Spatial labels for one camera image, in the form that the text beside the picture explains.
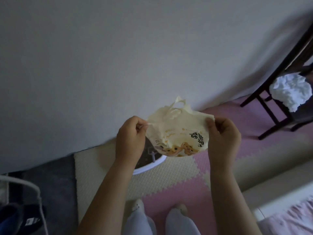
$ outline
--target forearm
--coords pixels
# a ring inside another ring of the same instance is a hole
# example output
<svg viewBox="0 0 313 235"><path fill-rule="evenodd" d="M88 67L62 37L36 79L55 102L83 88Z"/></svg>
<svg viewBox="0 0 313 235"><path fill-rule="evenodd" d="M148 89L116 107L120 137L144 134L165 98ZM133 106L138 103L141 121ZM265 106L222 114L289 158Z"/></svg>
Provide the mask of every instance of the forearm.
<svg viewBox="0 0 313 235"><path fill-rule="evenodd" d="M127 162L114 162L81 221L77 235L120 235L133 169Z"/></svg>
<svg viewBox="0 0 313 235"><path fill-rule="evenodd" d="M211 171L211 194L219 235L261 235L231 170Z"/></svg>

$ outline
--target crumpled white plastic bag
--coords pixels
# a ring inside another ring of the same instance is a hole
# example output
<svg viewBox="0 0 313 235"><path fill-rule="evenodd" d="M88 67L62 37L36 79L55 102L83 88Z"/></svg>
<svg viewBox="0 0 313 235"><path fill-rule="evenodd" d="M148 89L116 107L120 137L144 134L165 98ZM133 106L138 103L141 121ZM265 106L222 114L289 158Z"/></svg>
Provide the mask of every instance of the crumpled white plastic bag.
<svg viewBox="0 0 313 235"><path fill-rule="evenodd" d="M174 108L177 102L183 102L184 106ZM160 154L169 157L191 156L208 148L206 118L214 119L214 116L193 111L178 96L170 106L162 107L148 117L146 137Z"/></svg>
<svg viewBox="0 0 313 235"><path fill-rule="evenodd" d="M269 92L273 99L283 102L290 112L295 112L312 96L311 85L305 79L297 73L278 77L270 85Z"/></svg>

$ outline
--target hand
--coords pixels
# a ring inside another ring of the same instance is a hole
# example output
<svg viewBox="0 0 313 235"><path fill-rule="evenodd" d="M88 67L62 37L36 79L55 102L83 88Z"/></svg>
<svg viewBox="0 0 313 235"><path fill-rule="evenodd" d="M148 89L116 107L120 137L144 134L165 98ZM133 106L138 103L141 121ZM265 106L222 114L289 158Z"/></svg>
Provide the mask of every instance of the hand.
<svg viewBox="0 0 313 235"><path fill-rule="evenodd" d="M125 121L116 136L115 160L135 168L145 146L147 123L137 116Z"/></svg>
<svg viewBox="0 0 313 235"><path fill-rule="evenodd" d="M230 171L235 161L241 134L236 125L227 118L206 119L209 129L208 154L211 171Z"/></svg>

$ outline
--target gray floor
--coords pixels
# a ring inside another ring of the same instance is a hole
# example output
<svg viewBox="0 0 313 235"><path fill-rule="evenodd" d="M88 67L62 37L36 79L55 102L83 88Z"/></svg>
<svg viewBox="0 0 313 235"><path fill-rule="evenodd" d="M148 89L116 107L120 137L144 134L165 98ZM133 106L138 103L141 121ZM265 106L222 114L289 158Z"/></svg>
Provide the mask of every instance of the gray floor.
<svg viewBox="0 0 313 235"><path fill-rule="evenodd" d="M78 225L75 162L73 156L58 159L24 171L23 178L41 189L47 209L49 235L73 234ZM36 193L23 187L25 204L37 203ZM44 234L43 228L34 235Z"/></svg>

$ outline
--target person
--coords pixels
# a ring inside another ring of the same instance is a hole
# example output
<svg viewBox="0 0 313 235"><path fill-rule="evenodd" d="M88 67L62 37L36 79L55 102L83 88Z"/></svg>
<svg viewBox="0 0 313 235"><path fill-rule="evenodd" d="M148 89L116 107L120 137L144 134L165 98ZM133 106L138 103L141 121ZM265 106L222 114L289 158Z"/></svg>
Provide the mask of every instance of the person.
<svg viewBox="0 0 313 235"><path fill-rule="evenodd" d="M261 235L232 172L241 143L241 134L227 119L207 118L208 154L213 208L219 235ZM121 234L127 187L145 145L147 121L133 116L119 129L116 137L116 158L83 217L77 235ZM166 218L166 234L200 234L187 217L184 205L171 209ZM144 213L139 199L127 219L124 235L156 234L154 222Z"/></svg>

